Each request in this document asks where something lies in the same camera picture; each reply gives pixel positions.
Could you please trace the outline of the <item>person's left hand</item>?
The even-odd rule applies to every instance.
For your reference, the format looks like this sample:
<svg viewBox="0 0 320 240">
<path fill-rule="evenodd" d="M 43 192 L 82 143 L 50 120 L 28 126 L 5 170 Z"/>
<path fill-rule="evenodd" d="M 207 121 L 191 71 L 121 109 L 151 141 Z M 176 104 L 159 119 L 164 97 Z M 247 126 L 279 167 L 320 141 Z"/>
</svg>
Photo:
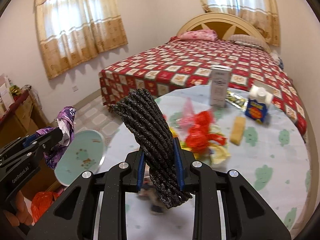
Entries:
<svg viewBox="0 0 320 240">
<path fill-rule="evenodd" d="M 33 223 L 33 217 L 29 213 L 26 203 L 24 201 L 24 196 L 21 191 L 18 191 L 16 197 L 14 198 L 15 212 L 11 213 L 4 210 L 4 215 L 10 222 L 10 224 L 15 227 L 20 224 L 25 224 L 30 226 Z"/>
</svg>

